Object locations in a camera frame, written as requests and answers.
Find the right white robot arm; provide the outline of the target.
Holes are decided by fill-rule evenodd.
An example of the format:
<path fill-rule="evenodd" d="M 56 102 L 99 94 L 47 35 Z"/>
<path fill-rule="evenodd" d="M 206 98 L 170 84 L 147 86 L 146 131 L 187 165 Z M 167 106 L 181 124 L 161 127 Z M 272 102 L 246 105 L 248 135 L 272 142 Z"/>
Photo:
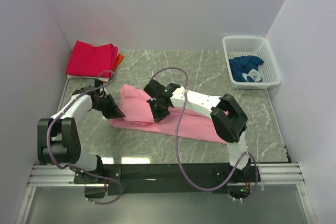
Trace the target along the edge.
<path fill-rule="evenodd" d="M 165 87 L 154 79 L 145 86 L 144 92 L 150 96 L 147 103 L 155 123 L 170 115 L 169 107 L 188 109 L 210 118 L 219 138 L 227 142 L 232 179 L 241 182 L 249 175 L 245 140 L 248 117 L 232 95 L 206 95 L 174 83 Z"/>

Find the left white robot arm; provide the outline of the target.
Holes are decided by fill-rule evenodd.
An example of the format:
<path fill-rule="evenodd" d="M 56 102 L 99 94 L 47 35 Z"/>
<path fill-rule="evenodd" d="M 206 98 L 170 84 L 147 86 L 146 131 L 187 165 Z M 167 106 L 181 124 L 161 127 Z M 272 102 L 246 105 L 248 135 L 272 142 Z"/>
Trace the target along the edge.
<path fill-rule="evenodd" d="M 104 179 L 101 158 L 81 149 L 76 123 L 92 109 L 101 112 L 106 119 L 125 117 L 106 86 L 99 79 L 93 79 L 92 85 L 76 90 L 58 113 L 38 121 L 37 156 L 41 165 L 86 170 L 87 178 L 93 183 Z"/>

